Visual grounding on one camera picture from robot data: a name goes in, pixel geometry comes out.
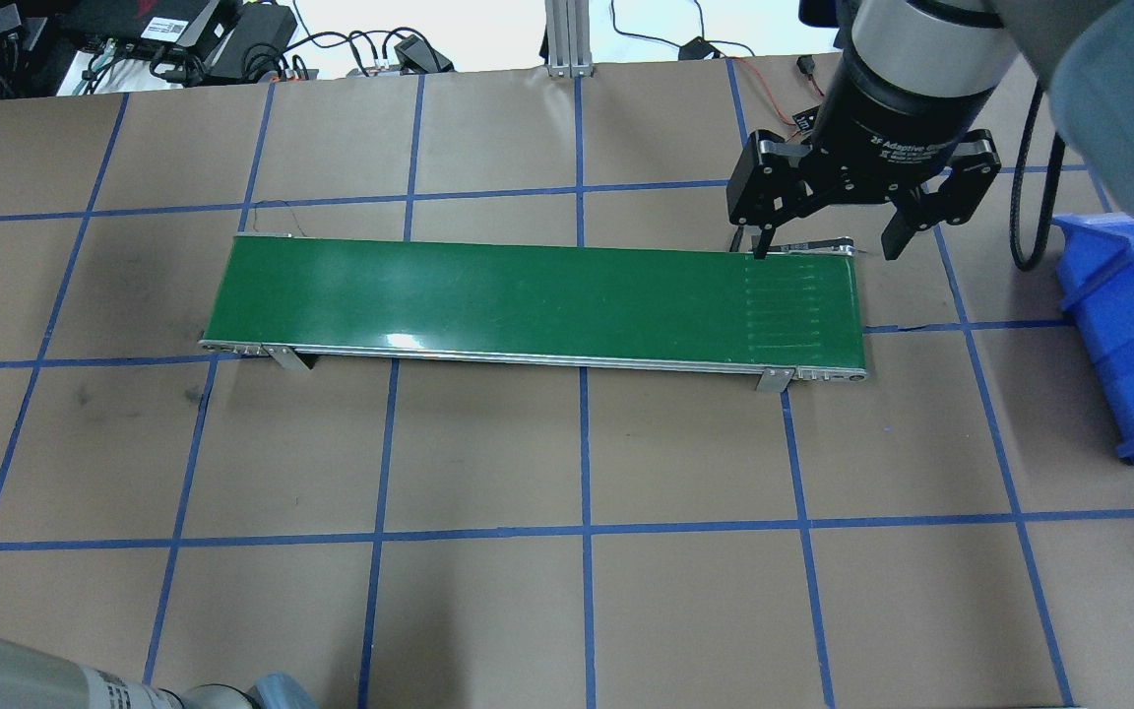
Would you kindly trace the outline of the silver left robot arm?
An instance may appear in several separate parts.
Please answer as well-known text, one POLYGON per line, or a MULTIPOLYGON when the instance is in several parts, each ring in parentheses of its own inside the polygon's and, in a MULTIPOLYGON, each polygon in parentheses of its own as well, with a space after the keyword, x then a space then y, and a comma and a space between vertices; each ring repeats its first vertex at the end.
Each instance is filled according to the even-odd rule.
POLYGON ((819 517, 816 391, 197 355, 269 130, 0 111, 0 706, 985 708, 1002 510, 819 517))

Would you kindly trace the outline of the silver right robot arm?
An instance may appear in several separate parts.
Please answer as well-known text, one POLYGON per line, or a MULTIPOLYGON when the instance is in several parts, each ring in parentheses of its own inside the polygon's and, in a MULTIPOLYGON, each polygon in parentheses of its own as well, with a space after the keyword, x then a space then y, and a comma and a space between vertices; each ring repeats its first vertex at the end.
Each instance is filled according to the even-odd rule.
POLYGON ((888 260, 941 222, 967 221, 1002 170, 974 121, 1005 73, 1035 73, 1053 164, 1075 150, 1134 217, 1134 1, 802 1, 843 57, 805 141, 748 135, 727 216, 765 259, 782 225, 832 205, 891 205, 888 260))

